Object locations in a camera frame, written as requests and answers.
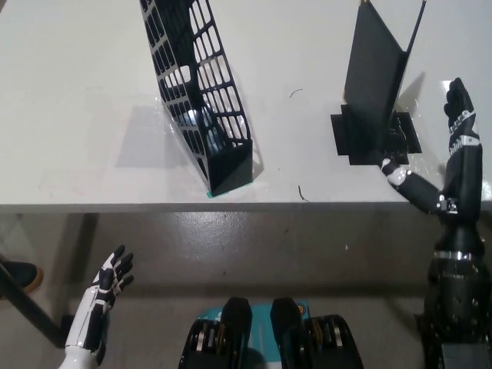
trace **white robotic hand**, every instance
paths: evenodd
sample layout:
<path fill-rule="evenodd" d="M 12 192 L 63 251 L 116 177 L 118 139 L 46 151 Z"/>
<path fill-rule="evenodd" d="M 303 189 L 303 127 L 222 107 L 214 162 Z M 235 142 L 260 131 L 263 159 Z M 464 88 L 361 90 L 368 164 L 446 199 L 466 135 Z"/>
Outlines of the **white robotic hand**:
<path fill-rule="evenodd" d="M 85 290 L 65 344 L 65 360 L 60 369 L 89 369 L 101 365 L 106 351 L 109 311 L 116 297 L 133 281 L 133 254 L 124 258 L 120 246 L 102 265 L 91 286 Z"/>

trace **black stand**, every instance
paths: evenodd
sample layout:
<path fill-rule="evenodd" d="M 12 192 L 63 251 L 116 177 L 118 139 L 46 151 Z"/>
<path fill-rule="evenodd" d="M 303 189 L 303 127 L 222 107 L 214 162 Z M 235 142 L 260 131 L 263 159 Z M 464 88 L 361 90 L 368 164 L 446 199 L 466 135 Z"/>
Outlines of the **black stand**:
<path fill-rule="evenodd" d="M 208 0 L 140 4 L 163 103 L 210 193 L 252 182 L 248 119 Z"/>
<path fill-rule="evenodd" d="M 408 50 L 394 39 L 369 0 L 359 7 L 341 115 L 332 115 L 338 155 L 351 165 L 380 165 L 381 155 L 408 164 L 421 146 L 408 113 L 394 110 L 426 2 Z"/>
<path fill-rule="evenodd" d="M 349 105 L 342 105 L 341 112 L 331 116 L 338 155 L 348 156 L 351 165 L 380 165 L 380 151 L 368 139 L 364 123 L 351 114 Z M 393 113 L 383 147 L 399 165 L 408 164 L 407 154 L 422 152 L 410 114 Z"/>
<path fill-rule="evenodd" d="M 57 325 L 12 279 L 0 264 L 0 294 L 5 296 L 57 348 L 63 348 L 70 330 L 70 318 Z"/>

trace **robot forearm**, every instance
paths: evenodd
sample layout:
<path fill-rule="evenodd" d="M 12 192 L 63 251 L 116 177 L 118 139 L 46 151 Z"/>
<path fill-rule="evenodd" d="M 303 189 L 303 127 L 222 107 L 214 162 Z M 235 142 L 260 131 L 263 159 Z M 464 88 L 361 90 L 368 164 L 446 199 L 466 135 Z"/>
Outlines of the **robot forearm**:
<path fill-rule="evenodd" d="M 116 297 L 133 281 L 125 277 L 133 264 L 133 254 L 120 260 L 125 246 L 120 246 L 102 265 L 91 286 L 85 290 L 65 344 L 62 369 L 92 369 L 100 365 L 106 352 L 109 311 Z"/>
<path fill-rule="evenodd" d="M 400 167 L 390 159 L 384 159 L 381 170 L 394 189 L 412 205 L 427 214 L 434 214 L 446 207 L 439 190 L 420 175 Z"/>

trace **gray floor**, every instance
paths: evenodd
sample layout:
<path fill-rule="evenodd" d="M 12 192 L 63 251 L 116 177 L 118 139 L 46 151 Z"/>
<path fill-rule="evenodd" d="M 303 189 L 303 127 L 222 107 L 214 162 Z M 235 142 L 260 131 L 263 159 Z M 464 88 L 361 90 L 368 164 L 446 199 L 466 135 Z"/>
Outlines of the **gray floor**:
<path fill-rule="evenodd" d="M 367 368 L 420 368 L 412 314 L 439 230 L 416 211 L 2 215 L 0 254 L 43 267 L 33 297 L 60 317 L 116 246 L 135 253 L 103 367 L 176 367 L 197 314 L 235 294 L 306 298 L 313 315 L 344 315 Z M 7 301 L 0 317 L 2 367 L 58 367 L 63 352 Z"/>

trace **black pole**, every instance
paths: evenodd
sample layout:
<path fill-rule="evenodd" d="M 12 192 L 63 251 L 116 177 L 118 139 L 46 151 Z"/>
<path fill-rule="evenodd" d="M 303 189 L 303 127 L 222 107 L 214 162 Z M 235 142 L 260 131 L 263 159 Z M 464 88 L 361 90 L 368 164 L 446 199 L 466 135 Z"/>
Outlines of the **black pole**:
<path fill-rule="evenodd" d="M 57 348 L 65 346 L 63 330 L 15 283 L 0 263 L 0 294 L 5 296 Z"/>

